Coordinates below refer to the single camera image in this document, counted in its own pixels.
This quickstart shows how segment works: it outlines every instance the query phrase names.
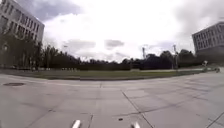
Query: lawn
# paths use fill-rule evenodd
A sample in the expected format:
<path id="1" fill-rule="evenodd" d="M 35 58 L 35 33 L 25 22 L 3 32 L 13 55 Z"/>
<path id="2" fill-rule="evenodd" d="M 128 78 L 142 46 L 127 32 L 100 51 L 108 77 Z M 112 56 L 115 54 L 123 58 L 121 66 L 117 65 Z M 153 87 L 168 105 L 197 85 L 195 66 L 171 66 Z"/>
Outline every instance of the lawn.
<path id="1" fill-rule="evenodd" d="M 45 79 L 67 79 L 67 80 L 128 80 L 128 79 L 150 79 L 164 78 L 201 73 L 201 70 L 185 71 L 22 71 L 22 70 L 0 70 L 2 74 L 18 75 Z"/>

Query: building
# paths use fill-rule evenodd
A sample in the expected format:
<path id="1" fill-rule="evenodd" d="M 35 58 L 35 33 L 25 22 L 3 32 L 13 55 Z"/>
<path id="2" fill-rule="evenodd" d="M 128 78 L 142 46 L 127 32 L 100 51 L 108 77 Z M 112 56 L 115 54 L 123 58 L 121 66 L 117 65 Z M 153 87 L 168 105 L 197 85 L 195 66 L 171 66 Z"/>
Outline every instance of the building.
<path id="1" fill-rule="evenodd" d="M 204 60 L 224 61 L 224 22 L 192 35 L 196 55 Z"/>
<path id="2" fill-rule="evenodd" d="M 3 30 L 9 30 L 18 38 L 29 37 L 39 42 L 43 38 L 44 24 L 17 2 L 2 0 L 0 4 L 0 31 Z"/>

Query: paved ground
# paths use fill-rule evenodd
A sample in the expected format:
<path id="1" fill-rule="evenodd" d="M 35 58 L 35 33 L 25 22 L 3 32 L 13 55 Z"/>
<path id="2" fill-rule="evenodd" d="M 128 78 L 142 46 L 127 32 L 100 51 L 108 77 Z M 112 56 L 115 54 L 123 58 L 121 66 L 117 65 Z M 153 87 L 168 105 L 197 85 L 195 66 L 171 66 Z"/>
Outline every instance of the paved ground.
<path id="1" fill-rule="evenodd" d="M 0 75 L 1 128 L 224 128 L 224 73 L 118 82 Z M 5 86 L 20 82 L 23 86 Z"/>

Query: cloud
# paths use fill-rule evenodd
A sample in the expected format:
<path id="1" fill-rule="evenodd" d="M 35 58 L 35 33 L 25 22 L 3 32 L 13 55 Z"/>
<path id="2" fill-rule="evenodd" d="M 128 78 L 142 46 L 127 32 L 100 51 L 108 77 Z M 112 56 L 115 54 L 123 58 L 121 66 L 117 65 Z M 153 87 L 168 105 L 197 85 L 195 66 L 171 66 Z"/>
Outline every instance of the cloud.
<path id="1" fill-rule="evenodd" d="M 70 0 L 16 0 L 41 21 L 69 13 L 80 14 L 82 8 Z"/>
<path id="2" fill-rule="evenodd" d="M 124 46 L 124 42 L 121 42 L 119 40 L 106 40 L 105 41 L 105 47 L 108 50 L 112 50 L 116 47 Z"/>
<path id="3" fill-rule="evenodd" d="M 95 42 L 73 39 L 65 42 L 62 46 L 62 49 L 68 50 L 71 53 L 76 54 L 79 51 L 88 51 L 89 49 L 93 49 L 95 45 Z"/>
<path id="4" fill-rule="evenodd" d="M 179 47 L 194 50 L 191 35 L 224 20 L 224 1 L 184 0 L 176 11 L 176 18 L 181 26 L 176 36 Z"/>
<path id="5" fill-rule="evenodd" d="M 45 24 L 44 43 L 74 56 L 110 61 L 142 58 L 144 44 L 154 46 L 149 53 L 159 54 L 172 48 L 172 44 L 161 42 L 184 40 L 178 34 L 179 26 L 183 26 L 181 18 L 174 13 L 183 0 L 18 1 Z"/>

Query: row of trees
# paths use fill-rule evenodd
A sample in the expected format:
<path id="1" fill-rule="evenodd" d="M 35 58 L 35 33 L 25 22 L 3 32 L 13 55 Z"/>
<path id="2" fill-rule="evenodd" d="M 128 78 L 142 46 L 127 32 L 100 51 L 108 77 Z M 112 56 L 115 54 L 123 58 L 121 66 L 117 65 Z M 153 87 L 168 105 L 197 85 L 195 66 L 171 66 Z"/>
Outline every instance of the row of trees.
<path id="1" fill-rule="evenodd" d="M 66 52 L 47 46 L 43 48 L 41 42 L 35 42 L 28 37 L 18 39 L 10 32 L 0 34 L 0 64 L 5 68 L 17 69 L 77 69 L 77 70 L 130 70 L 130 69 L 171 69 L 177 67 L 199 65 L 192 52 L 181 50 L 178 57 L 169 51 L 160 56 L 148 54 L 146 59 L 124 59 L 121 63 L 91 59 L 82 61 Z"/>

